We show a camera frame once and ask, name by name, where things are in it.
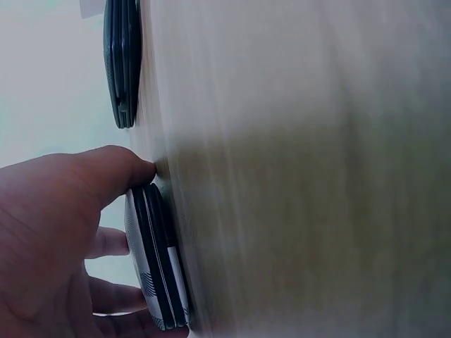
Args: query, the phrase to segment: finger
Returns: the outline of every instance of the finger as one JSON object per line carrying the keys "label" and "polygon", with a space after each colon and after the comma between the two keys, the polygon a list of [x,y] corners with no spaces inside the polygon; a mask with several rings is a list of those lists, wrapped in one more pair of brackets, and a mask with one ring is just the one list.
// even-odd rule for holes
{"label": "finger", "polygon": [[127,236],[123,231],[110,227],[99,227],[87,259],[103,256],[125,256],[130,253]]}
{"label": "finger", "polygon": [[133,312],[147,308],[142,292],[137,287],[119,285],[89,278],[92,311],[101,314]]}
{"label": "finger", "polygon": [[91,187],[102,208],[129,188],[151,182],[155,176],[153,163],[121,146],[105,146],[76,156],[82,161],[79,174]]}
{"label": "finger", "polygon": [[94,316],[94,320],[105,338],[186,338],[189,334],[187,327],[161,331],[148,310],[128,315]]}

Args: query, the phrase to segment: wooden table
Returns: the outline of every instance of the wooden table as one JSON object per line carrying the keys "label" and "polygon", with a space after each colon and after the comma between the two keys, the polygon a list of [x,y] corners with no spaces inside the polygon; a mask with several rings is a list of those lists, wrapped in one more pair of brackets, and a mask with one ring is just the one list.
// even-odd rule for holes
{"label": "wooden table", "polygon": [[450,337],[450,5],[141,3],[194,334]]}

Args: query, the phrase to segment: wooden surface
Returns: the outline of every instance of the wooden surface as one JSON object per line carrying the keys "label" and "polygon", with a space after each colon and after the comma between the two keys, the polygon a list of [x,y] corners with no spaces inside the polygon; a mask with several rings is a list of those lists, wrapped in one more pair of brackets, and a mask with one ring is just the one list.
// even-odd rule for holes
{"label": "wooden surface", "polygon": [[450,5],[141,3],[194,333],[451,337]]}

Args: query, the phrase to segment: hand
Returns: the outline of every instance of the hand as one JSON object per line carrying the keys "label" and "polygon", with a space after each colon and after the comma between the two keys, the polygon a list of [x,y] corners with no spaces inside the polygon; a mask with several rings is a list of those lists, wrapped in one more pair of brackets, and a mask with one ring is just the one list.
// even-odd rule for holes
{"label": "hand", "polygon": [[[123,232],[99,228],[100,213],[154,173],[117,146],[0,169],[2,337],[187,336],[187,329],[160,332],[139,289],[85,270],[85,258],[128,253]],[[131,314],[111,315],[123,312]]]}

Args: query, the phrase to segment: light wall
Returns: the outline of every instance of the light wall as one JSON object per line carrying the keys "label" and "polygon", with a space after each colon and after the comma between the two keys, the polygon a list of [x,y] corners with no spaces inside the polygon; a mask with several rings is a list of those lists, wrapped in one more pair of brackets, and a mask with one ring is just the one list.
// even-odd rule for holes
{"label": "light wall", "polygon": [[[0,1],[0,167],[54,152],[129,145],[114,124],[103,60],[103,16],[78,0]],[[101,225],[123,228],[123,199]],[[97,277],[136,284],[130,257],[87,262]]]}

